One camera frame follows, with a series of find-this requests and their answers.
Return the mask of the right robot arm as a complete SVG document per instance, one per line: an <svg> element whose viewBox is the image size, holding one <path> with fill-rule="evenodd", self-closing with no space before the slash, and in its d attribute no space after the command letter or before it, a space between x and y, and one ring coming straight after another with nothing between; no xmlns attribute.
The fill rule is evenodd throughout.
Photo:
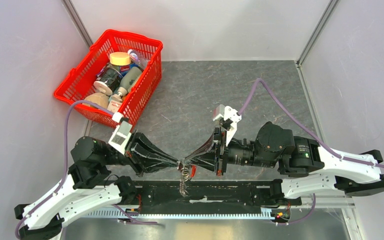
<svg viewBox="0 0 384 240"><path fill-rule="evenodd" d="M284 179L270 183L269 200L280 205L287 199L325 190L343 191L346 196L365 197L384 192L384 174L378 150L362 154L328 152L316 140L295 136L266 122L255 140L228 139L228 131L216 127L209 140L178 166L183 182L197 166L222 176L228 165L277 168Z"/></svg>

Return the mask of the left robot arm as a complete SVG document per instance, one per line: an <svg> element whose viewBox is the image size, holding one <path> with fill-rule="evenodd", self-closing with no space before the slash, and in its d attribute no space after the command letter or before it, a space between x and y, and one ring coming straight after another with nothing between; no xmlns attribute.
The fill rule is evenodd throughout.
<svg viewBox="0 0 384 240"><path fill-rule="evenodd" d="M52 189L33 203L15 207L17 239L50 240L94 210L132 204L138 195L133 180L120 176L107 183L111 175L108 166L129 166L141 176L180 164L141 132L115 133L108 141L82 137L71 156L74 163L64 166L66 174Z"/></svg>

